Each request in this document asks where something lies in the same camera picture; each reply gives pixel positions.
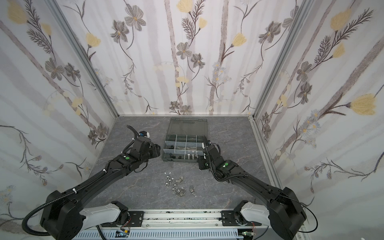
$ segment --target wall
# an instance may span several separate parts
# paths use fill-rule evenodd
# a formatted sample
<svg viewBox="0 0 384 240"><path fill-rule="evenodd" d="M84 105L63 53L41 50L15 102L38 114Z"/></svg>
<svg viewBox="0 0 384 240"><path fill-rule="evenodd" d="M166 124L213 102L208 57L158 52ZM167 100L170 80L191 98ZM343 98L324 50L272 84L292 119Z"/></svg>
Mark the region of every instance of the wall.
<svg viewBox="0 0 384 240"><path fill-rule="evenodd" d="M120 114L252 114L301 1L64 1Z"/></svg>
<svg viewBox="0 0 384 240"><path fill-rule="evenodd" d="M114 117L44 2L0 9L0 235L20 239L48 194L88 178Z"/></svg>
<svg viewBox="0 0 384 240"><path fill-rule="evenodd" d="M313 240L384 233L383 22L383 1L315 1L257 116Z"/></svg>

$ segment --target cable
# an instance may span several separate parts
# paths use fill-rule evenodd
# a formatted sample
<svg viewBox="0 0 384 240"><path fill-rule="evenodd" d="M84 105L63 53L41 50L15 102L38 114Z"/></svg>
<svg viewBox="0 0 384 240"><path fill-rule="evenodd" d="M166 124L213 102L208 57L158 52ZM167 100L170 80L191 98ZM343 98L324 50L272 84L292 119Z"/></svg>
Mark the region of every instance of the cable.
<svg viewBox="0 0 384 240"><path fill-rule="evenodd" d="M268 228L269 228L269 226L266 227L266 230L263 232L263 234L261 234L260 236L258 236L258 237L255 238L254 240L256 240L256 239L260 238L261 236L263 236L263 235L267 232Z"/></svg>
<svg viewBox="0 0 384 240"><path fill-rule="evenodd" d="M218 153L219 153L219 155L221 155L221 148L220 148L220 146L217 143L213 143L213 142L211 142L211 144L216 145L216 147L218 149Z"/></svg>
<svg viewBox="0 0 384 240"><path fill-rule="evenodd" d="M30 213L28 213L25 218L23 219L22 221L22 229L28 233L28 234L31 234L31 235L35 235L35 236L50 236L50 234L48 232L39 232L39 231L35 231L35 230L32 230L29 226L28 226L28 220L35 214L37 213L38 211L44 209L45 207L49 206L49 205L52 205L53 203L61 200L61 199L64 199L66 197L69 197L70 195L73 195L73 194L76 194L79 190L83 190L84 188L87 188L88 186L90 186L91 184L95 183L96 181L98 181L100 178L102 178L105 174L107 173L107 171L105 171L105 169L99 174L99 175L95 175L95 178L91 181L89 181L88 183L84 184L83 186L79 187L78 189L75 189L73 188L74 190L72 190L72 192L69 192L69 193L66 193L64 195L61 195L60 197L57 197L49 202L46 202L45 204L43 205L40 205L39 207L33 209Z"/></svg>
<svg viewBox="0 0 384 240"><path fill-rule="evenodd" d="M100 226L99 226L99 225L96 225L96 227L97 227L97 231L99 232L99 234L100 234L100 236L101 236L101 239L102 239L102 240L107 240L107 239L105 238L103 232L101 231Z"/></svg>
<svg viewBox="0 0 384 240"><path fill-rule="evenodd" d="M128 148L133 144L135 139L139 136L138 132L132 126L127 125L127 128L129 128L133 132L134 137L132 141L124 148L124 150L122 151L123 153L126 153L128 151Z"/></svg>
<svg viewBox="0 0 384 240"><path fill-rule="evenodd" d="M233 177L248 177L248 175L245 175L245 174L235 174L235 175L231 175L231 176L228 176L228 177L225 177L225 178L218 178L217 175L216 175L216 172L214 170L214 168L212 167L212 161L211 161L211 157L210 157L210 154L208 152L208 149L207 149L207 145L208 145L208 140L207 138L203 135L203 144L204 144L204 149L205 151L207 152L207 157L208 157L208 162L209 162L209 168L211 168L211 172L212 172L212 175L214 176L214 178L219 181L219 182L225 182L227 181L228 179L230 178L233 178Z"/></svg>
<svg viewBox="0 0 384 240"><path fill-rule="evenodd" d="M142 162L142 161L141 161ZM141 164L140 164L141 165ZM145 164L145 167L144 168L146 168L148 166L148 162L146 162L146 164ZM141 169L139 172L141 172L141 171L143 171L144 170L144 168L143 169ZM136 172L136 169L135 170L133 170L134 172Z"/></svg>
<svg viewBox="0 0 384 240"><path fill-rule="evenodd" d="M310 211L310 212L312 213L312 215L314 216L314 219L316 220L316 227L315 227L313 230L308 231L308 232L303 232L303 231L298 231L298 232L302 232L302 233L310 233L310 232L314 232L314 231L316 231L317 227L319 226L319 222L317 221L317 218L316 218L315 214L314 214L309 208L307 208L307 207L306 207L304 204L302 204L301 202L296 201L296 200L294 200L294 199L292 199L292 198L290 198L290 197L286 197L286 196L283 196L283 195L280 195L280 194L277 194L277 193L274 193L274 194L276 194L277 196L285 197L285 198L288 198L288 199L291 199L291 200L297 202L297 203L300 204L301 206L303 206L303 207L305 207L306 209L308 209L308 211Z"/></svg>

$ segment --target table surface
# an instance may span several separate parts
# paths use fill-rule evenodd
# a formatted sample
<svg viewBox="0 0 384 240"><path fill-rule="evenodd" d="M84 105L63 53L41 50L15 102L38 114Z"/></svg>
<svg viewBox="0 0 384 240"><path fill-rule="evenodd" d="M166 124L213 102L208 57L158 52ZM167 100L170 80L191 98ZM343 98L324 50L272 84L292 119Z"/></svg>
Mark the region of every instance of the table surface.
<svg viewBox="0 0 384 240"><path fill-rule="evenodd" d="M247 117L201 117L208 120L208 139L218 143L224 159L237 162L243 169L269 184L269 179ZM133 134L127 124L138 132L150 133L153 143L165 144L171 117L118 117L100 154L92 175L101 171L106 162L121 153ZM175 180L183 176L178 187L187 190L183 197L166 187L166 176ZM195 188L196 195L189 192ZM160 157L150 159L140 173L130 173L113 183L86 207L106 205L118 200L130 209L232 209L242 200L255 198L238 186L216 181L209 170L199 170L197 163L164 162Z"/></svg>

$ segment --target wire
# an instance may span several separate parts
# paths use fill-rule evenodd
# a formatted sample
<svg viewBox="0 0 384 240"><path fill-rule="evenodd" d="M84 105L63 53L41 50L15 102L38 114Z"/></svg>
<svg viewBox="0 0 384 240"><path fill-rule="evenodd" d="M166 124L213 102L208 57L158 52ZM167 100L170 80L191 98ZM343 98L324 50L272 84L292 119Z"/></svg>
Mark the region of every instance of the wire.
<svg viewBox="0 0 384 240"><path fill-rule="evenodd" d="M263 232L263 234L261 234L260 236L258 236L258 237L255 238L254 240L256 240L256 239L260 238L261 236L263 236L263 235L267 232L268 228L269 228L269 226L266 227L266 230Z"/></svg>
<svg viewBox="0 0 384 240"><path fill-rule="evenodd" d="M103 234L103 232L101 231L100 229L100 226L99 225L96 225L96 228L97 228L97 231L99 232L100 236L101 236L101 239L102 240L107 240Z"/></svg>
<svg viewBox="0 0 384 240"><path fill-rule="evenodd" d="M49 202L46 202L44 203L43 205L40 205L39 207L33 209L30 213L28 213L25 218L23 219L22 221L22 229L28 233L28 234L31 234L31 235L35 235L35 236L50 236L50 234L48 232L39 232L39 231L35 231L35 230L32 230L29 226L28 226L28 220L35 214L37 213L38 211L46 208L47 206L49 205L52 205L53 203L61 200L61 199L64 199L66 197L69 197L70 195L73 195L73 194L76 194L79 190L83 190L84 188L87 188L88 186L92 185L93 183L95 183L96 181L98 181L100 178L102 178L105 174L107 173L107 171L104 169L103 171L100 172L99 175L95 175L94 178L89 181L88 183L84 184L83 186L79 187L78 189L75 189L75 191L72 190L72 192L69 192L69 193L66 193L64 195L61 195Z"/></svg>
<svg viewBox="0 0 384 240"><path fill-rule="evenodd" d="M209 152L208 152L208 149L207 149L208 140L207 140L207 138L206 138L204 135L202 135L202 137L203 137L204 149L205 149L205 151L207 152L207 157L208 157L208 162L209 162L209 168L211 169L212 175L214 176L214 178L215 178L217 181L219 181L219 182L225 182L225 181L227 181L228 179L233 178L233 177L248 177L248 175L245 175L245 174L235 174L235 175L231 175L231 176L228 176L228 177L225 177L225 178L222 178L222 179L218 178L217 175L216 175L216 171L215 171L215 169L212 167L211 156L210 156L210 154L209 154Z"/></svg>
<svg viewBox="0 0 384 240"><path fill-rule="evenodd" d="M211 144L216 145L216 147L218 149L218 153L219 153L219 155L221 155L221 148L220 148L220 146L217 143L213 143L213 142L211 142Z"/></svg>
<svg viewBox="0 0 384 240"><path fill-rule="evenodd" d="M141 169L139 172L143 171L147 166L148 166L148 162L146 162L145 167L144 167L143 169Z"/></svg>
<svg viewBox="0 0 384 240"><path fill-rule="evenodd" d="M276 194L277 196L285 197L285 198L288 198L288 199L291 199L291 200L297 202L297 203L300 204L301 206L303 206L303 207L305 207L306 209L308 209L308 211L310 211L310 212L312 213L312 215L314 216L314 219L316 220L316 227L315 227L313 230L308 231L308 232L303 232L303 231L298 231L298 232L302 232L302 233L310 233L310 232L314 232L314 231L316 231L317 227L319 226L319 222L317 221L316 215L315 215L309 208L307 208L307 207L306 207L304 204L302 204L301 202L296 201L296 200L294 200L294 199L292 199L292 198L290 198L290 197L286 197L286 196L283 196L283 195L280 195L280 194L277 194L277 193L274 193L274 194Z"/></svg>

